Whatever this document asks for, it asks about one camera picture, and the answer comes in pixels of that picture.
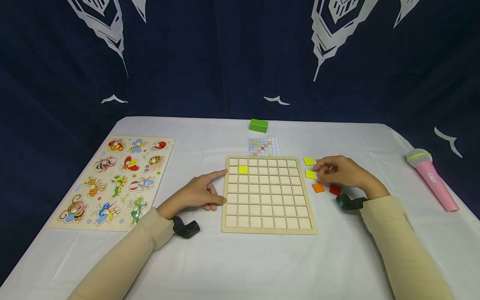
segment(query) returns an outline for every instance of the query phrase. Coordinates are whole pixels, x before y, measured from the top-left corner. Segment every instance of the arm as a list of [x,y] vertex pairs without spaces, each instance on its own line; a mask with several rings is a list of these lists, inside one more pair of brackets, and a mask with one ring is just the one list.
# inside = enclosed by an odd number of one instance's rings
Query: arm
[[401,201],[372,174],[350,158],[331,156],[317,160],[319,182],[336,182],[362,189],[368,201],[360,210],[382,255],[388,280],[397,300],[455,299],[410,221]]
[[88,272],[68,300],[120,300],[125,297],[153,251],[160,249],[173,235],[172,218],[183,208],[202,206],[216,210],[227,200],[219,196],[211,183],[227,170],[201,175],[151,209],[117,245]]

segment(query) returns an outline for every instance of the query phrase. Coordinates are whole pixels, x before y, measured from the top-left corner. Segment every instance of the microphone head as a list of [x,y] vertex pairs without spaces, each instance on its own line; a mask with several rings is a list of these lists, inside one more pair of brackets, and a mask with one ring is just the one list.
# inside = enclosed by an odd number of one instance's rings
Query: microphone head
[[432,162],[432,155],[424,149],[413,149],[407,153],[407,162],[412,166],[415,167],[419,163]]

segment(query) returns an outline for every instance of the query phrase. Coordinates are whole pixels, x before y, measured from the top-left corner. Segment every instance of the green wooden block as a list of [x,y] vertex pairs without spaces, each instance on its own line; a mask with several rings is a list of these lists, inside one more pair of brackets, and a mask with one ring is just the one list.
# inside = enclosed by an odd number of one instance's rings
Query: green wooden block
[[257,132],[267,132],[268,122],[263,120],[252,119],[249,129]]

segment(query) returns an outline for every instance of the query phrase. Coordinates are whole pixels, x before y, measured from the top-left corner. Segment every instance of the beige sleeve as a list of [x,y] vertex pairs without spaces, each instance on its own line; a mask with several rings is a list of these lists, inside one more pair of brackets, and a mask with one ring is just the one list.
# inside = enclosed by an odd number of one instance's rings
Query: beige sleeve
[[93,267],[68,300],[120,300],[125,297],[153,251],[173,235],[173,221],[152,208],[117,245]]
[[396,300],[455,299],[400,199],[386,196],[365,201],[360,211],[382,255]]

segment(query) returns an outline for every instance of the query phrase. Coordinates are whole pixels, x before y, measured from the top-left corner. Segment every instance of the white tablecloth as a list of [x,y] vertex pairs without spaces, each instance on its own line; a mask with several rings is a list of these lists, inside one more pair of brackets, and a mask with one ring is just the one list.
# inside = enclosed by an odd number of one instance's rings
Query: white tablecloth
[[[457,197],[459,212],[443,210],[405,162],[411,145],[395,131],[380,124],[271,121],[262,134],[249,131],[248,124],[127,117],[111,134],[177,138],[155,206],[190,178],[223,169],[227,155],[247,155],[248,138],[275,136],[281,156],[300,160],[349,156],[403,200],[456,298],[480,297],[479,221]],[[219,193],[223,183],[215,182]],[[316,236],[222,233],[221,209],[182,212],[185,223],[195,219],[202,231],[190,240],[174,236],[153,253],[126,299],[392,299],[382,259],[360,215],[341,211],[328,192],[307,190]],[[361,195],[353,189],[349,194]],[[0,299],[65,299],[125,234],[44,227],[0,288]]]

